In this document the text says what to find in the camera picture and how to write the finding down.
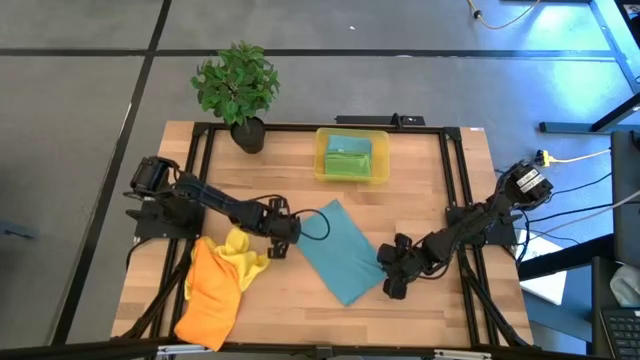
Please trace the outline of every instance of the potted plant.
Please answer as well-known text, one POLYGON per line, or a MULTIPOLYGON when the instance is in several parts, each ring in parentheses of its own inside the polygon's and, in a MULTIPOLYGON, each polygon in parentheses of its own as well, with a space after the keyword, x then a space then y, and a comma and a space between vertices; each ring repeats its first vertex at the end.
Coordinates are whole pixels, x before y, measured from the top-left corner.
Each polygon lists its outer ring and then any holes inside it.
POLYGON ((255 154, 264 145, 264 123, 258 110, 269 110, 280 91, 278 71, 265 60, 264 49, 240 42, 231 49, 219 51, 222 62, 206 60, 196 67, 191 84, 198 90, 198 103, 203 111, 213 110, 231 131, 231 137, 242 150, 255 154))

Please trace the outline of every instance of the blue cloth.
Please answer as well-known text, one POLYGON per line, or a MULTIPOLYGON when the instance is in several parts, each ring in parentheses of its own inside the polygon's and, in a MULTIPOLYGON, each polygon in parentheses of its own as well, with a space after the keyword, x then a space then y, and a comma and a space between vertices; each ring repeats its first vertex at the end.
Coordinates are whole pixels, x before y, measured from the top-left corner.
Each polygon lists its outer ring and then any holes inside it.
POLYGON ((327 153, 341 152, 371 156, 371 140, 352 136, 329 135, 327 153))
MULTIPOLYGON (((329 236, 318 241, 300 235, 297 246, 329 290, 342 305, 348 306, 383 281, 385 273, 376 259, 376 250, 338 200, 320 211, 331 224, 329 236)), ((302 231, 322 237, 327 232, 327 223, 316 214, 302 223, 302 231)))

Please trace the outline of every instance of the yellow plastic container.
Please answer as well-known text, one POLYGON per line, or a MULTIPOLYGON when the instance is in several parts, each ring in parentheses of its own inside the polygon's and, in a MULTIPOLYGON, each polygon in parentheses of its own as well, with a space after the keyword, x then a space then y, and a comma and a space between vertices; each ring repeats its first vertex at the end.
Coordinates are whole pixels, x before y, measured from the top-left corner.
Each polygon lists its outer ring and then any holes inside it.
POLYGON ((322 181, 357 181, 382 184, 389 179, 389 134, 386 131, 320 128, 316 131, 316 157, 313 172, 322 181), (324 171, 324 155, 329 135, 367 138, 371 141, 371 176, 329 175, 324 171))

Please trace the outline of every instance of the wooden table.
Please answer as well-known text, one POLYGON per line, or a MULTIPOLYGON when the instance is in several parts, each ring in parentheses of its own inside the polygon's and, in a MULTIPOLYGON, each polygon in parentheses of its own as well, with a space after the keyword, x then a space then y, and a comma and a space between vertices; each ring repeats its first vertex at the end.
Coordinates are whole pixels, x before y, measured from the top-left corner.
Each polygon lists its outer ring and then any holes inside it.
MULTIPOLYGON (((184 167, 192 128, 192 122, 168 122, 159 156, 172 158, 184 167)), ((493 192, 496 181, 487 140, 482 129, 461 131, 473 197, 483 201, 493 192)), ((390 134, 391 176, 378 186, 316 180, 314 136, 314 132, 269 131, 264 150, 248 155, 233 143, 228 131, 216 131, 207 182, 239 199, 281 194, 289 200, 292 210, 320 208, 338 199, 376 249, 382 243, 393 243, 396 232, 418 239, 446 226, 444 208, 448 201, 437 136, 390 134)), ((204 145, 200 145, 196 164, 202 158, 204 145)), ((450 153, 455 154, 453 143, 449 145, 450 153)), ((462 203, 455 155, 451 157, 458 203, 462 203)), ((230 228, 226 217, 208 210, 203 234, 222 243, 230 228)), ((254 237, 251 242, 251 247, 260 253, 266 252, 269 245, 264 238, 254 237)), ((113 335, 128 330, 156 295, 166 248, 166 239, 158 239, 133 254, 113 335)), ((513 258, 498 246, 486 246, 484 257, 494 302, 518 334, 531 343, 513 258)), ((165 335, 171 307, 165 310, 165 335)), ((487 343, 482 306, 477 299, 475 309, 480 338, 487 343)), ((442 279, 411 283, 404 300, 389 299, 379 284, 344 307, 296 246, 289 248, 285 260, 272 261, 243 294, 227 341, 394 347, 470 345, 455 260, 442 279)))

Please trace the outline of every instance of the keyboard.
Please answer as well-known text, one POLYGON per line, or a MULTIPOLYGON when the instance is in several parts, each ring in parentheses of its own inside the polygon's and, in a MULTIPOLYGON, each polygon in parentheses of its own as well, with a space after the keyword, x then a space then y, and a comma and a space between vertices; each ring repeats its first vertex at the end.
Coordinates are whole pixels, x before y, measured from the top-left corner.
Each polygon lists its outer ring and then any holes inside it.
POLYGON ((640 309, 611 309, 600 313, 611 352, 619 360, 640 360, 640 309))

